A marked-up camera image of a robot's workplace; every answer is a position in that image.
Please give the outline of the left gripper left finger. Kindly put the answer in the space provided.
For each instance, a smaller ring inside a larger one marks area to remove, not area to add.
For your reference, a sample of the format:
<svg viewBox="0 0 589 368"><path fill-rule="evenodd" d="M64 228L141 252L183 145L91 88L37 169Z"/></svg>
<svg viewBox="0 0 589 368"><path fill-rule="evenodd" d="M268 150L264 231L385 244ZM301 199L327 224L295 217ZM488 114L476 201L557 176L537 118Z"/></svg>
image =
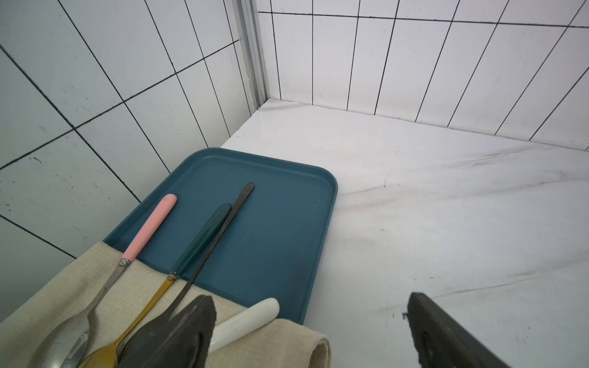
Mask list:
<svg viewBox="0 0 589 368"><path fill-rule="evenodd" d="M213 298L201 295L119 367L204 367L216 323Z"/></svg>

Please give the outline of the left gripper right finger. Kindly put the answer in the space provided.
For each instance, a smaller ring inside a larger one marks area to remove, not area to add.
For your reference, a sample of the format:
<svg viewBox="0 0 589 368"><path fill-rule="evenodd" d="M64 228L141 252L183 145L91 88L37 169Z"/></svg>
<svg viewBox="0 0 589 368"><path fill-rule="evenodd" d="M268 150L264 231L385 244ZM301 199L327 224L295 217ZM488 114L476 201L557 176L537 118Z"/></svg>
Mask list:
<svg viewBox="0 0 589 368"><path fill-rule="evenodd" d="M507 366L422 292L410 295L406 318L422 367Z"/></svg>

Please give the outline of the beige cloth mat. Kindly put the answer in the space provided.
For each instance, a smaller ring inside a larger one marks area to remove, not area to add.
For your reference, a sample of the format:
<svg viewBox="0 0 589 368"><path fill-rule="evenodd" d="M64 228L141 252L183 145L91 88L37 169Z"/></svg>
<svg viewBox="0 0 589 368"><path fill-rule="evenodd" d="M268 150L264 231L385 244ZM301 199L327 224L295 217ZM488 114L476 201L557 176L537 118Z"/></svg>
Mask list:
<svg viewBox="0 0 589 368"><path fill-rule="evenodd" d="M121 257L104 242L92 246L1 323L1 365L27 367L61 322L81 312L103 288ZM166 275L139 260L130 264L90 316L86 352L109 345L138 316ZM213 352L208 367L331 367L328 338L276 319Z"/></svg>

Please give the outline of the teal tray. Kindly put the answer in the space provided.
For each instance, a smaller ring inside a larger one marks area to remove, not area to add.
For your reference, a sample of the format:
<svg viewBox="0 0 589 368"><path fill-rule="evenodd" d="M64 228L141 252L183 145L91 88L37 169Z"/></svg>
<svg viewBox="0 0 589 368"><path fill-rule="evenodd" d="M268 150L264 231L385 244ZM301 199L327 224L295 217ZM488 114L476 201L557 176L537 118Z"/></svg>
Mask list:
<svg viewBox="0 0 589 368"><path fill-rule="evenodd" d="M337 198L337 181L327 170L222 148L187 157L105 242L124 251L167 194L177 197L167 219L138 259L167 274L223 204L233 204L243 187L254 189L209 259L197 258L188 275L196 286L252 306L268 297L279 316L302 324Z"/></svg>

